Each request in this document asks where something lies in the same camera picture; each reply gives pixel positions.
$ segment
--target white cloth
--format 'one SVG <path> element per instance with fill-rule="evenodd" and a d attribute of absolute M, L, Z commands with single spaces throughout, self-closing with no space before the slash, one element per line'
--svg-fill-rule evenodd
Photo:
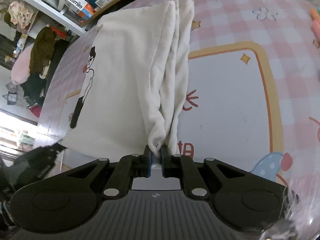
<path fill-rule="evenodd" d="M 76 127 L 61 144 L 111 161 L 142 154 L 146 144 L 155 154 L 163 143 L 177 153 L 193 17 L 192 0 L 102 17 L 92 45 L 95 53 L 84 69 L 83 106 Z"/>

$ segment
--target cartoon illustration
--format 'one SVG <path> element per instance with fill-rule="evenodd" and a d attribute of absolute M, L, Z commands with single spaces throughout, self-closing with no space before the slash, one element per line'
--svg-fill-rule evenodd
<path fill-rule="evenodd" d="M 192 100 L 192 99 L 197 99 L 197 98 L 199 98 L 199 97 L 191 97 L 191 95 L 192 95 L 193 93 L 195 93 L 196 91 L 197 91 L 197 90 L 194 89 L 194 90 L 192 90 L 190 93 L 188 93 L 187 96 L 186 96 L 186 101 L 188 101 L 189 104 L 191 104 L 191 105 L 194 106 L 194 107 L 198 107 L 198 105 L 197 105 L 196 103 L 192 102 L 191 100 Z M 182 109 L 183 109 L 184 111 L 189 111 L 189 110 L 192 109 L 192 106 L 190 106 L 190 107 L 188 107 L 188 108 L 185 108 L 185 107 L 183 106 Z"/>
<path fill-rule="evenodd" d="M 85 76 L 86 79 L 87 79 L 87 77 L 89 77 L 89 84 L 88 84 L 87 88 L 84 91 L 83 103 L 84 103 L 84 101 L 85 101 L 85 99 L 86 99 L 86 97 L 87 97 L 87 95 L 88 95 L 88 93 L 90 91 L 90 88 L 92 87 L 92 79 L 93 79 L 93 76 L 94 76 L 94 70 L 91 68 L 91 65 L 92 65 L 95 57 L 96 57 L 95 46 L 93 46 L 91 48 L 91 50 L 90 50 L 90 57 L 88 59 L 88 64 L 83 68 L 83 73 L 84 72 L 87 73 L 86 76 Z"/>
<path fill-rule="evenodd" d="M 191 24 L 191 30 L 193 31 L 194 29 L 200 28 L 201 21 L 192 21 Z"/>
<path fill-rule="evenodd" d="M 257 19 L 259 21 L 264 21 L 265 19 L 269 19 L 269 20 L 276 20 L 276 15 L 278 15 L 277 12 L 273 11 L 273 10 L 268 10 L 267 7 L 265 6 L 260 6 L 259 9 L 257 10 L 252 10 L 252 12 L 254 14 L 257 15 Z"/>
<path fill-rule="evenodd" d="M 89 59 L 88 59 L 88 63 L 83 68 L 83 73 L 86 73 L 84 84 L 87 83 L 88 85 L 85 88 L 84 92 L 81 91 L 80 95 L 82 95 L 82 96 L 79 97 L 78 102 L 76 104 L 76 108 L 75 108 L 75 110 L 73 112 L 72 119 L 71 119 L 71 122 L 70 122 L 70 128 L 75 128 L 76 127 L 80 112 L 81 112 L 83 104 L 84 104 L 84 101 L 85 101 L 85 99 L 86 99 L 86 97 L 87 97 L 87 95 L 88 95 L 88 93 L 89 93 L 89 91 L 90 91 L 90 89 L 92 87 L 94 69 L 91 68 L 91 65 L 94 62 L 95 57 L 96 57 L 95 46 L 93 46 L 91 48 L 91 50 L 90 50 L 90 56 L 89 56 Z"/>
<path fill-rule="evenodd" d="M 291 166 L 292 157 L 289 153 L 272 152 L 259 160 L 251 173 L 287 186 L 288 184 L 281 174 L 282 171 L 289 170 Z"/>
<path fill-rule="evenodd" d="M 310 119 L 311 121 L 314 121 L 317 125 L 320 126 L 320 122 L 319 122 L 318 120 L 314 119 L 314 118 L 311 117 L 311 116 L 309 117 L 309 119 Z M 318 129 L 317 138 L 318 138 L 318 141 L 320 142 L 320 127 L 319 127 L 319 129 Z"/>
<path fill-rule="evenodd" d="M 248 64 L 250 59 L 251 58 L 248 55 L 246 55 L 245 53 L 243 53 L 242 57 L 240 58 L 240 60 L 242 60 L 246 64 Z"/>

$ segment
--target white shelf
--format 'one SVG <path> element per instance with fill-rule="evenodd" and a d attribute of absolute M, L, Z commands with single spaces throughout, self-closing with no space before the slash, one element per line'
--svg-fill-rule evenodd
<path fill-rule="evenodd" d="M 58 12 L 56 9 L 52 8 L 50 5 L 44 3 L 41 0 L 24 0 L 33 7 L 37 8 L 39 11 L 42 11 L 44 14 L 48 15 L 52 19 L 56 20 L 69 30 L 73 31 L 75 34 L 81 36 L 86 33 L 85 27 L 80 27 L 75 22 L 63 15 L 64 10 Z"/>
<path fill-rule="evenodd" d="M 30 36 L 31 38 L 36 39 L 38 33 L 44 27 L 46 27 L 48 23 L 51 26 L 54 26 L 53 20 L 49 16 L 47 16 L 45 14 L 42 14 L 39 18 L 37 18 L 35 20 L 35 23 L 30 27 L 30 30 L 28 31 L 28 36 Z"/>

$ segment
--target black cloth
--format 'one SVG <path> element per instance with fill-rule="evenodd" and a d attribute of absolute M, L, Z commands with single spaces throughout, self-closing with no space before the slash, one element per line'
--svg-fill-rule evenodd
<path fill-rule="evenodd" d="M 58 40 L 55 45 L 54 45 L 54 53 L 51 59 L 51 63 L 50 63 L 50 67 L 46 76 L 46 80 L 47 80 L 47 84 L 45 87 L 45 94 L 47 94 L 47 91 L 49 89 L 52 77 L 54 72 L 57 69 L 57 66 L 63 56 L 63 54 L 65 53 L 65 51 L 67 50 L 69 45 L 68 41 L 64 41 L 64 40 Z"/>
<path fill-rule="evenodd" d="M 24 91 L 24 96 L 29 96 L 39 105 L 43 105 L 44 97 L 40 93 L 46 86 L 46 80 L 40 78 L 39 73 L 31 74 L 27 81 L 20 85 Z"/>
<path fill-rule="evenodd" d="M 78 99 L 77 104 L 76 104 L 76 108 L 73 111 L 72 119 L 71 119 L 71 122 L 70 122 L 70 128 L 72 128 L 72 129 L 76 128 L 76 125 L 77 125 L 77 122 L 78 122 L 79 115 L 80 115 L 80 112 L 82 110 L 82 107 L 83 107 L 83 97 L 80 97 Z"/>
<path fill-rule="evenodd" d="M 9 239 L 19 228 L 15 225 L 9 210 L 9 201 L 20 188 L 44 179 L 55 166 L 55 160 L 63 149 L 58 145 L 36 148 L 21 155 L 6 167 L 0 157 L 0 240 Z"/>

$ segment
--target red object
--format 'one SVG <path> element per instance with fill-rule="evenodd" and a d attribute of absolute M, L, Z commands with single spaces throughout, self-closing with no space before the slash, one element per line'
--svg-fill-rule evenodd
<path fill-rule="evenodd" d="M 289 153 L 285 153 L 281 160 L 281 168 L 283 171 L 287 171 L 292 166 L 292 157 Z"/>
<path fill-rule="evenodd" d="M 187 94 L 187 97 L 186 97 L 186 101 L 188 101 L 192 106 L 195 106 L 195 107 L 198 107 L 198 105 L 196 103 L 194 103 L 192 100 L 193 99 L 198 99 L 199 97 L 191 97 L 191 95 L 196 92 L 197 90 L 194 89 L 192 90 L 190 93 Z M 184 111 L 189 111 L 192 109 L 192 106 L 188 107 L 188 108 L 185 108 L 184 106 L 182 107 L 182 109 Z"/>
<path fill-rule="evenodd" d="M 49 28 L 51 30 L 53 30 L 55 33 L 57 33 L 57 35 L 61 36 L 64 39 L 67 37 L 67 34 L 65 32 L 63 32 L 63 31 L 61 31 L 61 30 L 59 30 L 59 29 L 57 29 L 55 27 L 52 27 L 52 26 L 49 26 Z"/>
<path fill-rule="evenodd" d="M 36 106 L 33 106 L 33 107 L 30 107 L 29 110 L 31 111 L 31 113 L 33 113 L 33 115 L 35 117 L 38 117 L 40 116 L 40 113 L 41 113 L 41 109 L 42 107 L 39 106 L 39 105 L 36 105 Z"/>
<path fill-rule="evenodd" d="M 320 122 L 317 120 L 317 119 L 314 119 L 313 117 L 309 117 L 309 119 L 311 121 L 314 121 L 317 125 L 320 125 Z M 317 136 L 318 136 L 318 141 L 320 142 L 320 128 L 318 129 L 318 133 L 317 133 Z"/>

